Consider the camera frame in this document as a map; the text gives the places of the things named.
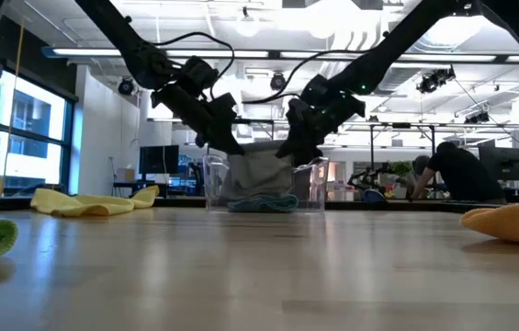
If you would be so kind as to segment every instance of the clear plastic bin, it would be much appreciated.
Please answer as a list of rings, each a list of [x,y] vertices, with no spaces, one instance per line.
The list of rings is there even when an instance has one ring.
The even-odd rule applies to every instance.
[[[204,156],[204,188],[208,211],[323,212],[329,159],[318,157],[292,170],[292,187],[280,195],[257,195],[240,200],[224,197],[223,183],[229,162],[216,155]]]

